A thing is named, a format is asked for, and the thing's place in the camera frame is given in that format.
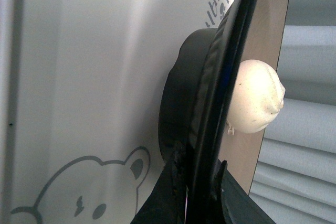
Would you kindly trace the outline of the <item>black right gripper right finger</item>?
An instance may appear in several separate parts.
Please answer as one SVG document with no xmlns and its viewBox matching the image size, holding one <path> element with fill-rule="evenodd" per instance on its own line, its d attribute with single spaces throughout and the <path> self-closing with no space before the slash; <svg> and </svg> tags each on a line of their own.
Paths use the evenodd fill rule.
<svg viewBox="0 0 336 224">
<path fill-rule="evenodd" d="M 247 195 L 228 171 L 226 161 L 217 161 L 215 172 L 210 194 L 210 223 L 269 223 L 269 216 Z"/>
</svg>

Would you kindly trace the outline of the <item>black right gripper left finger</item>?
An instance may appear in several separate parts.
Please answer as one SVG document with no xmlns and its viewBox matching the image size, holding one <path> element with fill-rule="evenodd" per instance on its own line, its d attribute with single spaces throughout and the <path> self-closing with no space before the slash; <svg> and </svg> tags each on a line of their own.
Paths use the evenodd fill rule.
<svg viewBox="0 0 336 224">
<path fill-rule="evenodd" d="M 186 143 L 178 141 L 134 223 L 184 223 L 187 197 Z"/>
</svg>

